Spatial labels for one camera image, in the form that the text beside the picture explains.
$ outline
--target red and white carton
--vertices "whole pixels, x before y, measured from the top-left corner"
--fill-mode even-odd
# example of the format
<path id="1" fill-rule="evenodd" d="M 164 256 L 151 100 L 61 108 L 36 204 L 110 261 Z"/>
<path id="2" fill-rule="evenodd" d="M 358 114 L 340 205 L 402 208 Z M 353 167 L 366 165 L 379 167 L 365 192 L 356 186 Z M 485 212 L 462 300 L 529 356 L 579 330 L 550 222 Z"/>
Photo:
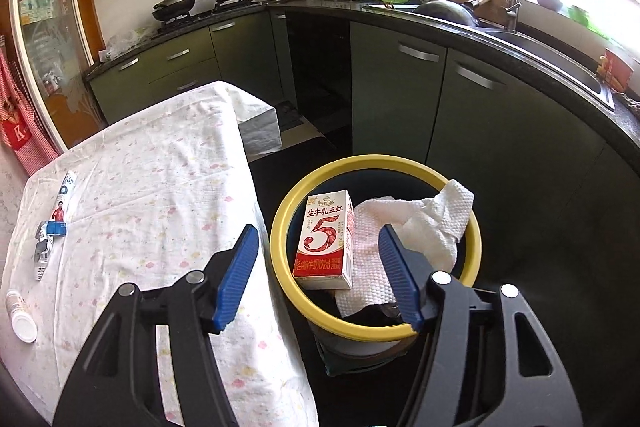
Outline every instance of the red and white carton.
<path id="1" fill-rule="evenodd" d="M 346 190 L 306 199 L 293 277 L 307 290 L 348 290 L 353 282 L 353 206 Z"/>

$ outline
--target white bottle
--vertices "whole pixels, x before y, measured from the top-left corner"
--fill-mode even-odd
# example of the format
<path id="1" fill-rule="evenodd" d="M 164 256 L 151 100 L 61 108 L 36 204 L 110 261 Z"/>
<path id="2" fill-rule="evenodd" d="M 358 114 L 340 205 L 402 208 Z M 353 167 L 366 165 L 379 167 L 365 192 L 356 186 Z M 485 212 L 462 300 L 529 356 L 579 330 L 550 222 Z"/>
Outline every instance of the white bottle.
<path id="1" fill-rule="evenodd" d="M 23 342 L 32 343 L 38 336 L 38 327 L 22 296 L 17 290 L 9 290 L 4 304 L 16 336 Z"/>

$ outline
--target white tissue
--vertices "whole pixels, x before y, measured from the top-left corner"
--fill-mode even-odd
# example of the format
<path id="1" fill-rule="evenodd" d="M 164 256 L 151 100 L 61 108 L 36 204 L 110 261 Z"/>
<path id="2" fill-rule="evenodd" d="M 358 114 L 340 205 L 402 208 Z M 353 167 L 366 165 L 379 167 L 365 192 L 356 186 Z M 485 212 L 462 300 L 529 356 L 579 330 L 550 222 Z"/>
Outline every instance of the white tissue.
<path id="1" fill-rule="evenodd" d="M 437 270 L 450 272 L 465 233 L 474 195 L 455 180 L 433 199 L 404 201 L 394 198 L 367 200 L 353 210 L 353 287 L 336 290 L 342 317 L 370 304 L 395 302 L 378 253 L 378 233 L 390 223 L 405 248 L 423 254 Z"/>

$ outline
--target black countertop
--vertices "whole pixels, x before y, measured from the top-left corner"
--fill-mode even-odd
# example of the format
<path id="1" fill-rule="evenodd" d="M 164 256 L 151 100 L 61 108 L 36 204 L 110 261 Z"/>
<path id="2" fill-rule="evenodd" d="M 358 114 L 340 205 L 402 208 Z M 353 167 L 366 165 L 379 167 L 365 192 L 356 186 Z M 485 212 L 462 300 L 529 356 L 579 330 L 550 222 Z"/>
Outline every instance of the black countertop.
<path id="1" fill-rule="evenodd" d="M 516 76 L 567 108 L 589 125 L 640 176 L 640 121 L 618 99 L 614 98 L 615 111 L 612 111 L 553 70 L 545 68 L 532 58 L 519 54 L 514 48 L 502 44 L 497 39 L 489 38 L 481 32 L 469 31 L 468 28 L 432 18 L 416 21 L 415 16 L 411 14 L 390 10 L 385 12 L 372 10 L 368 7 L 369 4 L 371 3 L 301 0 L 278 5 L 258 4 L 221 12 L 197 20 L 192 25 L 182 26 L 176 31 L 145 41 L 111 62 L 94 66 L 85 75 L 85 80 L 90 82 L 110 68 L 126 62 L 135 55 L 162 42 L 232 18 L 273 9 L 324 14 L 386 28 L 433 42 L 442 47 L 454 48 Z"/>

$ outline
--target yellow trash can rim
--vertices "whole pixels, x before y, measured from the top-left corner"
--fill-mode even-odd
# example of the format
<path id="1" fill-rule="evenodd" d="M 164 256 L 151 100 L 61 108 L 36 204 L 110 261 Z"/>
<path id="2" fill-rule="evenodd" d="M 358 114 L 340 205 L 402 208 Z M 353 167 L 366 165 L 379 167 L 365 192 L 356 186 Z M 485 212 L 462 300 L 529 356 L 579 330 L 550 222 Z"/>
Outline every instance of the yellow trash can rim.
<path id="1" fill-rule="evenodd" d="M 364 169 L 386 169 L 390 171 L 404 172 L 431 185 L 436 190 L 442 190 L 448 180 L 425 165 L 399 158 L 380 154 L 363 156 L 350 156 L 342 160 L 328 163 L 302 178 L 282 200 L 271 228 L 271 262 L 278 278 L 280 286 L 287 298 L 308 320 L 326 331 L 345 339 L 362 342 L 391 342 L 399 341 L 416 335 L 409 324 L 396 326 L 372 327 L 351 324 L 334 317 L 316 306 L 304 294 L 296 283 L 289 268 L 287 258 L 287 232 L 293 214 L 299 204 L 306 200 L 308 194 L 318 185 L 324 183 L 339 174 Z M 466 256 L 465 266 L 462 269 L 460 282 L 466 286 L 472 286 L 476 281 L 481 258 L 481 239 L 478 221 L 473 212 L 469 216 L 469 222 L 465 230 Z"/>

